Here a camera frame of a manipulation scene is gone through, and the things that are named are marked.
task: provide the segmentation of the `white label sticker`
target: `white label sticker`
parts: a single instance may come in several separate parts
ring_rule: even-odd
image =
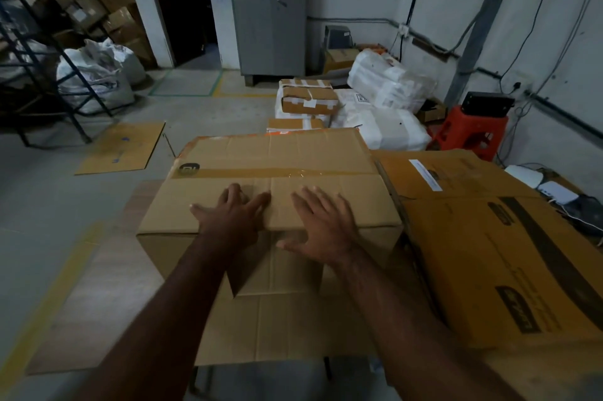
[[[431,188],[433,191],[443,191],[440,184],[438,184],[435,181],[433,176],[429,173],[429,171],[423,165],[423,163],[421,163],[421,161],[419,161],[419,160],[409,160],[409,161],[415,167],[415,169],[417,169],[418,173],[421,174],[421,177],[423,177],[423,179],[425,179],[425,181],[427,182],[427,185],[429,185],[429,188]]]
[[[73,13],[71,13],[71,16],[73,16],[75,21],[82,22],[86,19],[88,15],[86,14],[86,12],[84,12],[84,10],[78,8],[77,10],[73,11]]]
[[[362,94],[360,94],[359,92],[355,93],[356,96],[356,102],[358,102],[358,104],[367,104],[367,105],[372,105],[367,98],[365,98]]]

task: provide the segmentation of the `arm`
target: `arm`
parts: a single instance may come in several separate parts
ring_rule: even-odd
[[[464,349],[450,331],[388,279],[358,244],[345,199],[320,189],[293,193],[308,240],[281,248],[326,263],[358,306],[402,399],[521,400],[492,369]]]
[[[233,184],[215,209],[191,206],[199,235],[75,399],[184,396],[222,277],[234,256],[257,241],[258,216],[269,200],[262,193],[244,203]]]

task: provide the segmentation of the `brown packing tape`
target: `brown packing tape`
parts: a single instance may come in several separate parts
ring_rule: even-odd
[[[184,178],[271,178],[271,177],[316,177],[321,175],[366,175],[366,172],[350,172],[339,170],[309,170],[295,168],[266,169],[199,169],[197,163],[185,162],[172,168],[171,179]]]

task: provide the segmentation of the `concrete floor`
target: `concrete floor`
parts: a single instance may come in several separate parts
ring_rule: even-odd
[[[215,82],[215,54],[188,63],[181,73],[187,88],[207,88]],[[164,71],[150,73],[158,82]],[[147,96],[117,116],[124,122],[165,120],[164,133],[176,152],[198,135],[265,132],[273,115],[272,97]],[[83,118],[89,135],[109,125],[106,117]],[[0,361],[9,355],[19,330],[44,297],[78,236],[92,223],[110,221],[142,180],[163,179],[172,161],[164,138],[145,170],[74,176],[86,146],[68,122],[31,130],[37,148],[25,148],[17,135],[0,134]],[[366,359],[336,359],[335,380],[328,382],[321,361],[270,362],[217,367],[212,378],[214,399],[397,399],[382,374],[373,374]],[[65,399],[85,373],[27,377],[14,388],[11,400]],[[207,374],[201,370],[197,385]],[[195,399],[187,395],[185,399]]]

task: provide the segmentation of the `cardboard sheet on floor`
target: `cardboard sheet on floor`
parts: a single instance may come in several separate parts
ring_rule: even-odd
[[[164,125],[150,122],[110,126],[94,142],[75,175],[146,168]]]

